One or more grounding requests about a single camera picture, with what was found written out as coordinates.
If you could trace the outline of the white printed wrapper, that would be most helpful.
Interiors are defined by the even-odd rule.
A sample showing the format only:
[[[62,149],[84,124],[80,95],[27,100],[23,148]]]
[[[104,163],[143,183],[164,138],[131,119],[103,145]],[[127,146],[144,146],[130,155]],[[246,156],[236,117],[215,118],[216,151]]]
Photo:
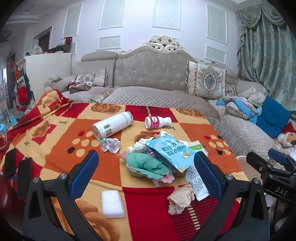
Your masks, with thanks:
[[[191,184],[198,201],[201,201],[209,196],[209,192],[194,164],[189,166],[186,171],[186,181]]]

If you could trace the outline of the beige tissue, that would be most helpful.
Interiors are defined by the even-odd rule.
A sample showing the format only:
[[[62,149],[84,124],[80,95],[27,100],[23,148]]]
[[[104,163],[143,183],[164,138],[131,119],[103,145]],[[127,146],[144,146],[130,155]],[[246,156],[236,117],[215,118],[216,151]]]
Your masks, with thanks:
[[[168,213],[177,215],[181,214],[195,200],[195,192],[192,186],[187,184],[176,189],[167,199],[169,201]]]

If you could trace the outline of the green white tissue pack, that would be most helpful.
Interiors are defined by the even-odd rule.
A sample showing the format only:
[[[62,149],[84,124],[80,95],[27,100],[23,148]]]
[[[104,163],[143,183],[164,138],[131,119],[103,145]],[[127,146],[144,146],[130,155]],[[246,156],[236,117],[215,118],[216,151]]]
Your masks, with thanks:
[[[199,141],[187,142],[187,146],[192,150],[203,152],[206,156],[208,156],[207,150]]]

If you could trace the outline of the white sponge block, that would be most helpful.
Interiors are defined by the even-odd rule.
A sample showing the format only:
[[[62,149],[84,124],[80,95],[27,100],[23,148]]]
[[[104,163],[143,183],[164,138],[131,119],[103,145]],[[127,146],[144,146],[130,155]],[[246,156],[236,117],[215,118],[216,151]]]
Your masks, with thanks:
[[[125,207],[117,190],[102,191],[102,213],[105,218],[124,218]]]

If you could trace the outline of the light blue snack bag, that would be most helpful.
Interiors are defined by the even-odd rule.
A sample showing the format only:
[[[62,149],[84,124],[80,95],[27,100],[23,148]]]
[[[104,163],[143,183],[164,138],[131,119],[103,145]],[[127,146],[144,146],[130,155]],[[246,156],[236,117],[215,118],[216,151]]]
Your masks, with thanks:
[[[183,173],[193,164],[197,152],[181,144],[172,136],[158,137],[145,145],[173,172],[180,173]]]

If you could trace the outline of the green pink towel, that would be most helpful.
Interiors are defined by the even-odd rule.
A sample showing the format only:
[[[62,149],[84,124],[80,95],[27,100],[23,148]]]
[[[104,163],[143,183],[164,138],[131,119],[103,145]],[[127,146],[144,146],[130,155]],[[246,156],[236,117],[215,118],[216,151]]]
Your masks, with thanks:
[[[148,178],[157,187],[175,180],[172,170],[153,155],[122,152],[117,156],[125,161],[130,175]]]

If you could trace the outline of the small grey tissue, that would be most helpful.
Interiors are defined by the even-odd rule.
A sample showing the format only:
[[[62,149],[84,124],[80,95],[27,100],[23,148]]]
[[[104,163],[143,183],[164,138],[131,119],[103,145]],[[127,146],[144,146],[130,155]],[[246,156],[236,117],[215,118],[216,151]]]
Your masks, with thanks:
[[[121,149],[121,141],[117,138],[103,138],[100,141],[100,149],[103,152],[116,154]]]

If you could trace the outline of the white tissue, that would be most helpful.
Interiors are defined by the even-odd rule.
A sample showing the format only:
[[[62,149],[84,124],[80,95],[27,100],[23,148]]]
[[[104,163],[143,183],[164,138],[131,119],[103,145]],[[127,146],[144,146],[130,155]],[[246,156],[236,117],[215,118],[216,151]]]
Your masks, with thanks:
[[[129,153],[144,153],[146,152],[149,148],[146,146],[148,142],[153,140],[154,138],[141,138],[139,141],[137,141],[134,146],[129,146],[127,148]]]

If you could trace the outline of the milk carton with cow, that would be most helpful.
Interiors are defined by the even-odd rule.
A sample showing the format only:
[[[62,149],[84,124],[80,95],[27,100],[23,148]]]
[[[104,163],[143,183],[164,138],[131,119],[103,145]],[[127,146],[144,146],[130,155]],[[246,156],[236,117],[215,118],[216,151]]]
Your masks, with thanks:
[[[168,132],[166,132],[166,131],[161,130],[161,131],[159,132],[158,137],[163,137],[163,136],[171,136],[171,137],[174,137],[172,134],[170,134],[170,133],[168,133]]]

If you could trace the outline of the colourful striped blanket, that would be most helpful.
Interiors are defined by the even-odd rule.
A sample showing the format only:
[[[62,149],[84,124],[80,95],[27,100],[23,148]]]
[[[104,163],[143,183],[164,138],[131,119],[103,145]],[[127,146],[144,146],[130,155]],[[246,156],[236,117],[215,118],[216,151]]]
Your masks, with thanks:
[[[257,118],[262,113],[261,107],[256,108],[251,103],[249,103],[247,101],[247,99],[245,99],[244,97],[241,97],[241,96],[224,97],[223,99],[217,100],[216,105],[223,106],[225,109],[225,106],[229,102],[234,102],[237,105],[237,107],[249,117],[249,119],[247,121],[250,121],[251,123],[256,124]]]

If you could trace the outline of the grey edged pillow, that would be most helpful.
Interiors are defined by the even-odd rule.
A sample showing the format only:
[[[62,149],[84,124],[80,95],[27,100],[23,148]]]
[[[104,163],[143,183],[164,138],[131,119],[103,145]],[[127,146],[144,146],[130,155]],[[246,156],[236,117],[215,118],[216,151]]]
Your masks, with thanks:
[[[242,118],[244,120],[249,119],[249,117],[243,111],[241,111],[234,102],[229,102],[225,106],[225,109],[228,113],[230,113],[234,116],[237,116],[237,117]]]

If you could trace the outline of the pink label yogurt bottle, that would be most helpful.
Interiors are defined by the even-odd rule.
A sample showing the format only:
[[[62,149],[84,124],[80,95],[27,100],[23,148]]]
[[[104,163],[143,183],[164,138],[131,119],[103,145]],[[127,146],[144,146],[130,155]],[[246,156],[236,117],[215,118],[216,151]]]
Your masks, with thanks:
[[[163,126],[170,126],[171,118],[165,117],[162,118],[160,116],[147,116],[144,120],[144,126],[147,130],[154,130],[158,128],[162,128]]]

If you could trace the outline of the clothes pile on sofa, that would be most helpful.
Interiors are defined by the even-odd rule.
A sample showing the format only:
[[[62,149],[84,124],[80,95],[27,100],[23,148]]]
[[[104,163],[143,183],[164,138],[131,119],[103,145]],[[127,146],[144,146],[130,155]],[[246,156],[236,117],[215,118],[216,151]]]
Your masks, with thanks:
[[[69,91],[70,94],[81,92],[81,91],[89,91],[92,88],[91,82],[69,82],[65,87],[66,91]]]

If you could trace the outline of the white cabinet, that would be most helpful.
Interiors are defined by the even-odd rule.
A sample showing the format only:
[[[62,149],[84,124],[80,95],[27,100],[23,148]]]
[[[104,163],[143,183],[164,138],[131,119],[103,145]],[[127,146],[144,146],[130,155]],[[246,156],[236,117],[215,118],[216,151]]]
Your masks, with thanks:
[[[36,101],[44,93],[44,84],[54,76],[71,75],[71,54],[51,53],[26,56],[16,63],[17,70],[24,70],[30,80],[30,89]]]

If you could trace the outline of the small embroidered cushion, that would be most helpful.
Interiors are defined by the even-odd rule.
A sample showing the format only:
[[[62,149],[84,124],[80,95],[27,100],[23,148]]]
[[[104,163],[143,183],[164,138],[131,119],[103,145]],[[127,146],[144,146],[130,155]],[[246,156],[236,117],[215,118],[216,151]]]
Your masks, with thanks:
[[[105,87],[107,82],[108,69],[99,69],[90,73],[78,74],[75,78],[76,83],[86,84],[90,87]]]

